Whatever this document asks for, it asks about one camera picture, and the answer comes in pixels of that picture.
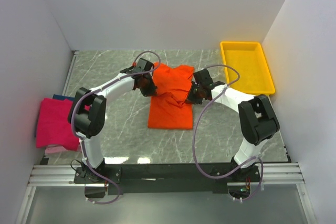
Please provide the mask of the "orange t shirt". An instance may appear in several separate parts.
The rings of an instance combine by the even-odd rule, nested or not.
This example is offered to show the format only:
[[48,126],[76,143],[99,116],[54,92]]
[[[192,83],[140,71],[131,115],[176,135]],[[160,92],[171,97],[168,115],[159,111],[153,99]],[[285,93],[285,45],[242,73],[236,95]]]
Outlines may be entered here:
[[154,66],[157,69],[153,81],[157,89],[151,98],[148,128],[191,130],[193,108],[186,99],[192,86],[194,67],[180,65],[172,68],[158,62]]

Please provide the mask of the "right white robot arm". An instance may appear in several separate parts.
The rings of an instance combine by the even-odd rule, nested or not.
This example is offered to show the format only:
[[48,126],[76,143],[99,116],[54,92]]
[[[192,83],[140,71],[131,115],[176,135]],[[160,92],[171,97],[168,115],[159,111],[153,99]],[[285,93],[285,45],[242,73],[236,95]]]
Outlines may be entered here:
[[226,65],[225,67],[237,74],[236,79],[228,84],[221,81],[213,81],[208,71],[210,67],[205,67],[193,73],[194,81],[192,81],[186,102],[196,105],[208,100],[209,103],[203,107],[196,120],[192,152],[194,162],[198,164],[196,134],[198,125],[206,110],[213,103],[232,109],[239,115],[243,141],[232,159],[235,165],[231,167],[230,175],[235,181],[241,182],[249,175],[248,168],[257,161],[262,147],[280,130],[280,124],[269,98],[264,94],[252,95],[232,88],[231,85],[240,80],[240,74],[230,66]]

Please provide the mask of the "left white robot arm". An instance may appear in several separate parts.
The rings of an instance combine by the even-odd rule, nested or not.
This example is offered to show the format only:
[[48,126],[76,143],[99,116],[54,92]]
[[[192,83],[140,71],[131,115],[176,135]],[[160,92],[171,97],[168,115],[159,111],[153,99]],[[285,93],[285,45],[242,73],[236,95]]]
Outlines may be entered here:
[[139,89],[144,97],[156,95],[153,73],[160,66],[140,58],[131,67],[125,68],[110,81],[91,89],[80,88],[75,94],[68,115],[71,130],[82,150],[82,161],[89,168],[86,176],[91,182],[104,179],[105,170],[99,134],[104,128],[108,102],[127,92]]

